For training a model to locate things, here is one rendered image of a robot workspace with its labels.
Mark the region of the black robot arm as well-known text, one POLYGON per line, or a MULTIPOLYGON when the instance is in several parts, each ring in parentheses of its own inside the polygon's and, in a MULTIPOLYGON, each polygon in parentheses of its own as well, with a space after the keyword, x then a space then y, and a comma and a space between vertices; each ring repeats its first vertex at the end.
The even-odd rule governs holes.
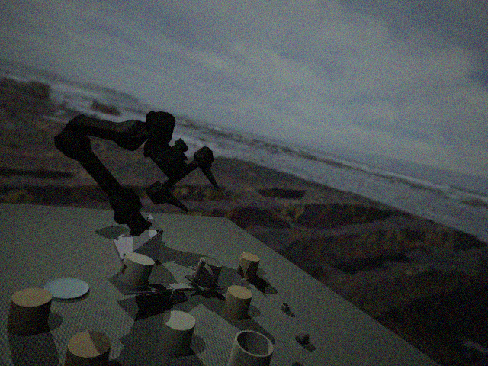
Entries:
POLYGON ((146 122, 127 120, 120 123, 81 114, 71 119, 61 133, 54 137, 54 145, 65 156, 81 163, 109 196, 110 205, 114 210, 114 220, 118 224, 127 224, 131 229, 130 233, 139 236, 152 225, 139 212, 143 207, 139 196, 133 189, 123 188, 119 184, 92 152, 88 136, 112 140, 119 147, 130 151, 135 151, 146 141, 143 147, 144 156, 149 156, 154 162, 162 150, 169 148, 159 155, 162 165, 168 172, 170 166, 179 160, 188 160, 184 154, 188 147, 182 138, 176 140, 176 145, 172 147, 168 144, 172 139, 174 127, 175 118, 170 113, 162 111, 150 111, 146 115, 146 122))

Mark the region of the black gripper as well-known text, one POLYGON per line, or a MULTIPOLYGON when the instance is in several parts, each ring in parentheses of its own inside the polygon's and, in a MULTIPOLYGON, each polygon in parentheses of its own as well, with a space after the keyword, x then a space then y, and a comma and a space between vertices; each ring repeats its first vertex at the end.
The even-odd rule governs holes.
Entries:
POLYGON ((165 152, 167 149, 162 150, 155 158, 155 164, 165 173, 165 175, 169 178, 164 183, 160 183, 156 181, 154 184, 149 186, 146 189, 146 193, 148 194, 149 198, 152 202, 157 205, 159 203, 164 204, 172 204, 176 207, 181 208, 182 210, 188 212, 188 209, 182 202, 180 202, 168 189, 176 184, 178 181, 183 179, 187 174, 192 172, 198 166, 202 169, 202 172, 208 178, 208 180, 212 183, 215 188, 218 188, 217 183, 213 177, 213 174, 210 170, 212 166, 212 162, 214 161, 213 152, 210 150, 209 147, 203 146, 199 149, 196 153, 194 153, 194 160, 190 162, 188 165, 185 163, 183 159, 176 162, 174 165, 170 166, 170 170, 167 172, 162 165, 161 159, 159 155, 165 152))

